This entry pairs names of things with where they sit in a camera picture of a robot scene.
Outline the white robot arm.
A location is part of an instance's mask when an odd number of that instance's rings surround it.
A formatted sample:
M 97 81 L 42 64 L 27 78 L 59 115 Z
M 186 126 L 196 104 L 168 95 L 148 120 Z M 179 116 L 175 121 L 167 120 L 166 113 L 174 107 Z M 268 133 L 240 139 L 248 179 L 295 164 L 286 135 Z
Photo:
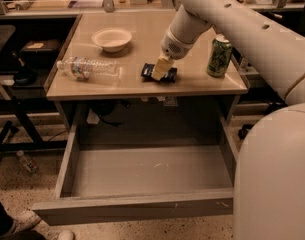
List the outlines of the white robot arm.
M 161 79 L 216 27 L 285 101 L 243 141 L 233 240 L 305 240 L 305 37 L 236 0 L 179 0 L 152 76 Z

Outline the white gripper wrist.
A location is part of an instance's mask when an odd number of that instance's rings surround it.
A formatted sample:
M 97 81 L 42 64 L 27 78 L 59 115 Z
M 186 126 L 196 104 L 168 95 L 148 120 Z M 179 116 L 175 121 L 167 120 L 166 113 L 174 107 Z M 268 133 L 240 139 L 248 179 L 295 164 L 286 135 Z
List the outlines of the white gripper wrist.
M 153 67 L 151 77 L 160 81 L 172 68 L 174 60 L 184 58 L 198 38 L 212 24 L 179 7 L 161 40 L 161 55 Z

